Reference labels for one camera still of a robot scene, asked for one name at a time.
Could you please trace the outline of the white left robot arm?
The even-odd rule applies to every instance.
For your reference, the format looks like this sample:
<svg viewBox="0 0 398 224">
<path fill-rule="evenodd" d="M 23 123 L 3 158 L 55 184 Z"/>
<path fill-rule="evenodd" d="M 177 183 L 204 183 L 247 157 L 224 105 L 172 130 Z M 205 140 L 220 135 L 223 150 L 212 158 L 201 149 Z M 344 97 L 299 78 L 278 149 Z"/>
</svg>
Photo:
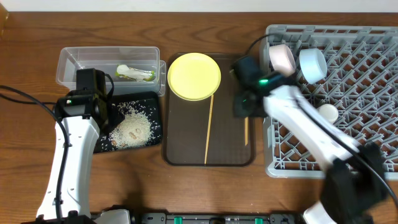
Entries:
<svg viewBox="0 0 398 224">
<path fill-rule="evenodd" d="M 51 110 L 56 125 L 52 170 L 34 223 L 91 223 L 89 188 L 97 140 L 109 134 L 124 115 L 112 105 L 111 77 L 94 68 L 76 73 L 76 88 Z"/>
</svg>

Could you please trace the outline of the wooden chopstick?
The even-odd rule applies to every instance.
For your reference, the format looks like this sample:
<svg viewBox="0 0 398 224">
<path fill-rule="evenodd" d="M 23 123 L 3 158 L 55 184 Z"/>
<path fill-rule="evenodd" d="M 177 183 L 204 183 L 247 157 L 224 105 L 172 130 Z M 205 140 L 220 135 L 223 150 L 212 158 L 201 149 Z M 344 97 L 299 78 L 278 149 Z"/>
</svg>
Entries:
<svg viewBox="0 0 398 224">
<path fill-rule="evenodd" d="M 244 145 L 247 146 L 249 142 L 249 118 L 244 119 Z"/>
<path fill-rule="evenodd" d="M 209 115 L 208 115 L 208 127 L 207 127 L 207 132 L 206 132 L 206 144 L 205 144 L 205 160 L 204 160 L 204 165 L 207 164 L 207 160 L 208 160 L 208 149 L 209 149 L 210 134 L 211 134 L 211 121 L 212 121 L 212 114 L 213 114 L 213 103 L 214 103 L 214 95 L 211 95 L 211 98 L 210 98 Z"/>
</svg>

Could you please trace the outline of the yellow plate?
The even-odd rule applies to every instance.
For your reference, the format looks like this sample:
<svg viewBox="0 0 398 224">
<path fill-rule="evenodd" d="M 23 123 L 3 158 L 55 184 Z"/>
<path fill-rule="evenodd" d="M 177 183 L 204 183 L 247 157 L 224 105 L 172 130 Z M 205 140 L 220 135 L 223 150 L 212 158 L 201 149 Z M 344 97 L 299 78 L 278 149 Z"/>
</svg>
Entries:
<svg viewBox="0 0 398 224">
<path fill-rule="evenodd" d="M 171 64 L 167 81 L 178 97 L 200 101 L 213 95 L 221 83 L 221 70 L 206 54 L 188 53 L 178 56 Z"/>
</svg>

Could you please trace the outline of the pink bowl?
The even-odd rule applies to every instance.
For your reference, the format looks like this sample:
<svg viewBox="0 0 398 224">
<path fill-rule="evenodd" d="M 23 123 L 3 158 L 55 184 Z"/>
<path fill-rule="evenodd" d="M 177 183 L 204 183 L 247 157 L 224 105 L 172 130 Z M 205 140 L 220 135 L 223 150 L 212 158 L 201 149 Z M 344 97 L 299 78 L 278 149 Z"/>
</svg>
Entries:
<svg viewBox="0 0 398 224">
<path fill-rule="evenodd" d="M 294 56 L 287 45 L 280 44 L 269 47 L 269 58 L 274 71 L 280 72 L 285 77 L 295 73 Z"/>
</svg>

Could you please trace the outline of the light blue bowl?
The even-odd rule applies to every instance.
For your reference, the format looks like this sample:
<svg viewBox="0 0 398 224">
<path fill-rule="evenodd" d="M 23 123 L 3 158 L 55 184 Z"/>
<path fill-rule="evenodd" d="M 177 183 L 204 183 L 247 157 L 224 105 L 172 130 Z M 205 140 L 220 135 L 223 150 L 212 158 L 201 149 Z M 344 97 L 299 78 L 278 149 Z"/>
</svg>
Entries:
<svg viewBox="0 0 398 224">
<path fill-rule="evenodd" d="M 301 50 L 299 62 L 304 79 L 309 84 L 315 84 L 326 77 L 326 60 L 320 49 Z"/>
</svg>

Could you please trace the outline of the food wrapper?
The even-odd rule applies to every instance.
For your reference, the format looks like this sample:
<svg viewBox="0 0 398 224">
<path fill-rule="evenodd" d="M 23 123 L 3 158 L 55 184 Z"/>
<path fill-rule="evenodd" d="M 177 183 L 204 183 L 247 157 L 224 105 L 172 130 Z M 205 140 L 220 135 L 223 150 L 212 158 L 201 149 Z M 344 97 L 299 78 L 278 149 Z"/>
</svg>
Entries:
<svg viewBox="0 0 398 224">
<path fill-rule="evenodd" d="M 151 82 L 155 79 L 155 71 L 141 70 L 127 65 L 118 65 L 115 75 L 135 82 Z"/>
</svg>

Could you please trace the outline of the pale green cup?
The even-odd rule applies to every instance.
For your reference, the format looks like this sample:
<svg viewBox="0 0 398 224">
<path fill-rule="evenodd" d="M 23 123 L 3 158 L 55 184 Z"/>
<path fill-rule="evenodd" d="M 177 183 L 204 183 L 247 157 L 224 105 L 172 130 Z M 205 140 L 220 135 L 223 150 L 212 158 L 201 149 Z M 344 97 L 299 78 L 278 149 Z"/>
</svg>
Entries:
<svg viewBox="0 0 398 224">
<path fill-rule="evenodd" d="M 338 110 L 331 104 L 321 105 L 317 110 L 330 123 L 334 123 L 338 119 Z"/>
</svg>

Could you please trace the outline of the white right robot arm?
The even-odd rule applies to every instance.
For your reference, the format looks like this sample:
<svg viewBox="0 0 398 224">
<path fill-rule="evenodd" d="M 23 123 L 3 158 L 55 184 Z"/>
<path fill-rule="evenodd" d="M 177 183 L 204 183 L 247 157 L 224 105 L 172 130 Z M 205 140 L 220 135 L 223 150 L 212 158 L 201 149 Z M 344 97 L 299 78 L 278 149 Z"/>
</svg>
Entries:
<svg viewBox="0 0 398 224">
<path fill-rule="evenodd" d="M 243 90 L 234 98 L 237 117 L 271 117 L 288 129 L 325 174 L 319 201 L 303 212 L 305 223 L 372 223 L 367 211 L 388 196 L 380 148 L 345 134 L 301 94 L 290 77 L 264 73 L 245 55 L 231 66 Z"/>
</svg>

